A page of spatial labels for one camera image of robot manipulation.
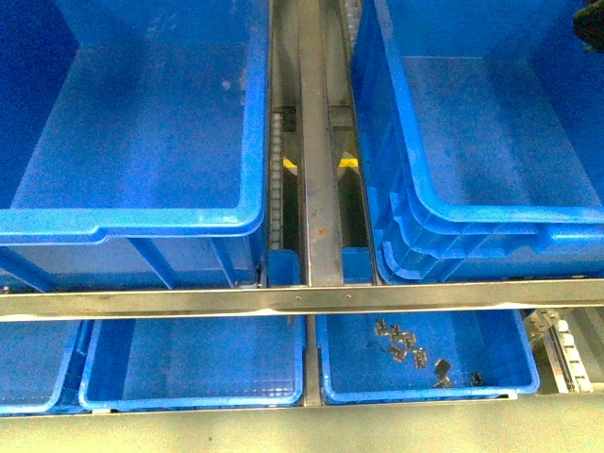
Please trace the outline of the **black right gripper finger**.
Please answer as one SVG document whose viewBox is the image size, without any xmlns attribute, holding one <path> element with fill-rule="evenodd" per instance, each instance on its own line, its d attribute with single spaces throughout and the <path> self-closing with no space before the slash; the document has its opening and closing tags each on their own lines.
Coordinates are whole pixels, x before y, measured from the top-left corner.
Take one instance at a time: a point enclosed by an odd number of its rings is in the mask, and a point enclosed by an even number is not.
<svg viewBox="0 0 604 453">
<path fill-rule="evenodd" d="M 573 18 L 575 36 L 588 52 L 603 52 L 603 0 L 588 1 Z"/>
</svg>

